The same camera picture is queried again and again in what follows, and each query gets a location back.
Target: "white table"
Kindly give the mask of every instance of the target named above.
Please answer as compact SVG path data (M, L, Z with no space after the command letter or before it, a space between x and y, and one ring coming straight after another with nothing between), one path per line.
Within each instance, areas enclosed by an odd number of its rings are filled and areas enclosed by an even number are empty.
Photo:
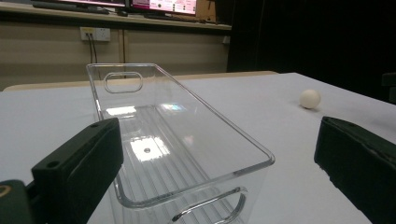
M355 122L396 143L396 106L304 77L280 74L182 80L220 113L276 156L250 224L370 221L314 163L321 118ZM299 106L300 93L320 91L317 109ZM95 122L90 88L0 93L0 181L32 181L30 169L74 134ZM111 223L106 195L91 223Z

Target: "container handle cutout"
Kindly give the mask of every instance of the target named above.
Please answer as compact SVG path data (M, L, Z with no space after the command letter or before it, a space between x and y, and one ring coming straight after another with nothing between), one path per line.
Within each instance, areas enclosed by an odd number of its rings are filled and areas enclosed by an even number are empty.
M247 189L243 188L243 187L239 187L236 189L232 189L230 191L227 191L225 193L222 193L214 198L199 202L199 203L195 203L189 207L187 207L186 209L184 209L183 211L181 211L179 214L175 215L172 220L169 222L169 224L175 223L177 222L179 219L181 219L182 217L184 217L185 215L187 215L188 213L192 212L194 209L200 208L202 206L208 205L210 203L213 203L215 201L218 201L220 199L226 198L228 196L231 196L233 194L239 193L239 201L238 204L236 205L235 209L231 212L231 214L229 216L227 216L226 218L224 218L223 220L217 221L214 224L226 224L226 223L230 223L232 221L234 221L239 214L241 213L242 209L245 206L245 202L247 199L247 194L248 191Z
M139 83L138 86L135 89L130 89L130 90L122 90L122 91L118 91L118 90L114 90L109 86L109 81L111 81L111 77L138 77L139 78ZM110 92L110 93L127 93L127 92L136 92L136 91L140 91L143 87L143 77L142 75L140 75L137 72L113 72L113 73L108 73L105 78L103 79L104 83L105 83L105 89L106 91Z

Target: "transparent plastic container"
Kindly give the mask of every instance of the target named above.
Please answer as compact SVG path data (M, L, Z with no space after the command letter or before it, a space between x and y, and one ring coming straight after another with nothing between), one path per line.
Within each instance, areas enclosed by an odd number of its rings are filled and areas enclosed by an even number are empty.
M268 149L156 64L87 71L98 118L120 121L116 223L248 223Z

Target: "dark background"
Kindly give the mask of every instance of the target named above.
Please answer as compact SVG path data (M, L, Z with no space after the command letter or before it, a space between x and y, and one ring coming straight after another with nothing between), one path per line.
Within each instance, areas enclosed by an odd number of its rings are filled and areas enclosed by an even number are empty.
M228 72L297 72L388 100L396 0L234 0Z

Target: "power socket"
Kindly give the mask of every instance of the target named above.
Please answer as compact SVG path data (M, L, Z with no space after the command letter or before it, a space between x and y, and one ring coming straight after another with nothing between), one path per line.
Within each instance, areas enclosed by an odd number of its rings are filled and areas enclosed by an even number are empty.
M229 45L230 44L230 40L231 40L231 37L229 35L224 36L223 44L224 45Z
M108 28L94 28L94 27L80 27L81 40L89 40L87 35L90 35L96 41L110 41L110 29Z

